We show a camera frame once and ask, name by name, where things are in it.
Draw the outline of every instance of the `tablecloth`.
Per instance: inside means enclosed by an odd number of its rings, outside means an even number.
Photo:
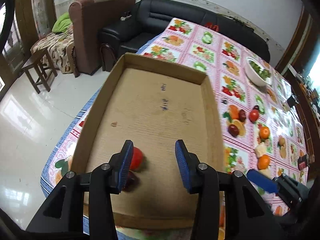
[[[297,166],[298,157],[306,154],[303,128],[295,107],[290,109],[286,103],[291,96],[291,86],[267,62],[220,33],[176,18],[172,19],[163,33],[148,42],[138,53],[180,63],[207,73],[220,113],[226,172],[241,170],[246,174],[249,169],[257,169],[254,148],[261,143],[259,129],[268,126],[270,136],[265,144],[271,159],[269,169],[272,176],[276,177],[285,172],[306,184],[308,168],[299,171]],[[244,71],[247,57],[254,58],[270,70],[271,86],[267,85],[262,89],[251,83]],[[70,168],[82,125],[98,92],[78,113],[48,159],[40,180],[46,196]],[[237,121],[230,119],[230,109],[244,109],[248,116],[255,105],[260,106],[259,119],[255,123],[251,123],[248,118],[242,124],[236,123],[241,133],[236,138],[231,136],[228,133],[228,125]],[[280,136],[285,139],[285,146],[281,152],[278,145]],[[63,169],[56,165],[59,160],[68,160],[68,167]],[[268,194],[255,187],[275,214],[283,215],[288,211],[288,207],[275,194]],[[88,218],[85,216],[84,232],[89,232]],[[120,239],[131,239],[129,236],[139,239],[188,239],[190,236],[189,229],[150,232],[117,228],[117,233]]]

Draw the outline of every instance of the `green pillow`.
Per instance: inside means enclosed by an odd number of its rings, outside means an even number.
[[[56,21],[56,23],[54,24],[53,28],[52,28],[52,32],[53,33],[62,33],[65,32],[68,28],[68,26],[71,24],[71,20],[69,17],[69,13],[66,12],[64,14],[62,14],[58,20]]]

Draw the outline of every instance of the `metal screw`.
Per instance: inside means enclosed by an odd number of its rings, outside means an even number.
[[[241,171],[235,171],[235,176],[240,178],[243,175]]]
[[[66,177],[68,179],[71,179],[73,176],[75,175],[75,173],[73,171],[69,171],[67,174],[66,174]]]
[[[101,169],[103,169],[104,171],[110,169],[110,164],[109,163],[103,163],[101,165]]]
[[[207,164],[205,164],[205,163],[200,163],[200,164],[198,165],[198,168],[201,169],[201,170],[205,170],[206,168],[208,168],[208,166],[207,166]]]

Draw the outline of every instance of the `sofa armrest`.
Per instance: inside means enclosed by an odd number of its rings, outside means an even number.
[[[141,24],[138,23],[134,16],[125,21],[117,21],[103,27],[100,33],[109,33],[119,39],[120,42],[126,42],[142,32]]]
[[[98,30],[119,20],[134,4],[135,0],[77,0],[70,5],[79,72],[91,74],[101,66]]]

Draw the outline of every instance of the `red tomato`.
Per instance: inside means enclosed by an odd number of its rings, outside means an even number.
[[[143,154],[139,148],[133,147],[133,156],[130,164],[130,170],[134,171],[138,169],[142,163]]]
[[[257,109],[253,109],[249,114],[249,120],[251,122],[255,122],[257,121],[258,118],[259,118],[259,111]]]

